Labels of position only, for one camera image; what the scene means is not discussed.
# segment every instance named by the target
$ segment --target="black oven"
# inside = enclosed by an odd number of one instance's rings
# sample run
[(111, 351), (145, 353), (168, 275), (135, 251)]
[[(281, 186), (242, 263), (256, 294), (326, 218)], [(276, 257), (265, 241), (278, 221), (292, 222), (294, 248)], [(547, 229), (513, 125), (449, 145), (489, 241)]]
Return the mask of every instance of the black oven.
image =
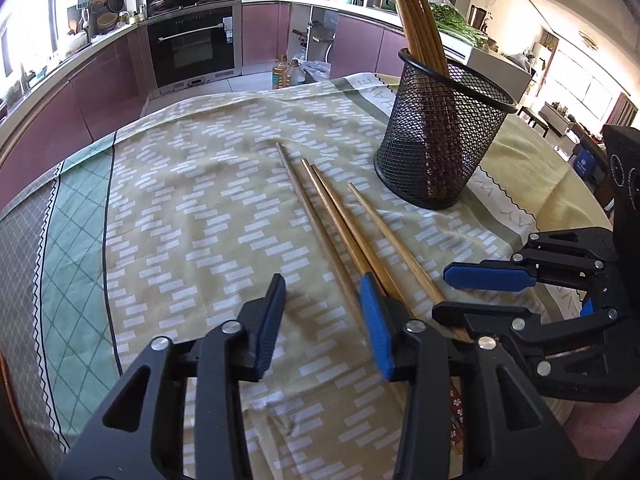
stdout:
[(234, 6), (192, 10), (150, 24), (158, 93), (234, 75), (234, 32)]

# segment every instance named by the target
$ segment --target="wooden cabinet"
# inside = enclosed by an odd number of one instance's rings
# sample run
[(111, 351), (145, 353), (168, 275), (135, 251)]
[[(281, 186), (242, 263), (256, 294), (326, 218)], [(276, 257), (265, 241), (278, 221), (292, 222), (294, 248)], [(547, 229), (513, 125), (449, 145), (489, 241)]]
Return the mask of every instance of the wooden cabinet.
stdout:
[(331, 52), (331, 79), (358, 72), (375, 72), (383, 27), (340, 15)]
[(102, 49), (71, 79), (71, 85), (93, 140), (137, 120), (146, 100), (126, 37)]
[(92, 142), (67, 84), (22, 134), (0, 168), (0, 210), (41, 174)]
[(276, 59), (278, 38), (281, 36), (279, 19), (279, 4), (242, 6), (243, 66), (270, 63)]
[(398, 57), (398, 51), (406, 48), (406, 38), (397, 32), (385, 30), (382, 35), (382, 45), (378, 55), (376, 72), (385, 75), (401, 76), (404, 61)]

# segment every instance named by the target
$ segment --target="black mesh holder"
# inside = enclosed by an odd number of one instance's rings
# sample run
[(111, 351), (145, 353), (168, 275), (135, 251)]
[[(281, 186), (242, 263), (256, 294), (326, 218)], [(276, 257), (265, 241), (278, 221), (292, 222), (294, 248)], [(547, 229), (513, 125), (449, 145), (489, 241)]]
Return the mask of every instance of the black mesh holder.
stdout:
[(374, 167), (400, 198), (444, 209), (458, 200), (516, 103), (455, 60), (448, 60), (447, 78), (419, 64), (405, 48), (398, 56), (404, 70)]

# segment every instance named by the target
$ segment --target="green vegetable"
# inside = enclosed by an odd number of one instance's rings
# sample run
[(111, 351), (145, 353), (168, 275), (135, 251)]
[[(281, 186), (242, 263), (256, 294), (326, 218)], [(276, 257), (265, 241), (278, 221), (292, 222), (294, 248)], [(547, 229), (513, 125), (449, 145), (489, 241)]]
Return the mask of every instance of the green vegetable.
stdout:
[(434, 3), (430, 4), (430, 6), (440, 32), (458, 38), (469, 45), (486, 50), (487, 37), (469, 25), (456, 9), (452, 9), (447, 5)]

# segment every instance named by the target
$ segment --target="plastic bottle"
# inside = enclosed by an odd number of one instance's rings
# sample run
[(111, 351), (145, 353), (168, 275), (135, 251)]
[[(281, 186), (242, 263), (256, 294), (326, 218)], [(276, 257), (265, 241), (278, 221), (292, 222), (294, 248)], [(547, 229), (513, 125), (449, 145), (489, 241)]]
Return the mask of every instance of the plastic bottle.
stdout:
[(287, 79), (289, 86), (302, 85), (305, 82), (305, 71), (300, 68), (300, 62), (293, 59), (287, 70)]
[(287, 81), (287, 70), (289, 65), (287, 64), (287, 56), (278, 56), (276, 58), (276, 64), (271, 71), (271, 88), (277, 90), (278, 88), (285, 88), (289, 86)]

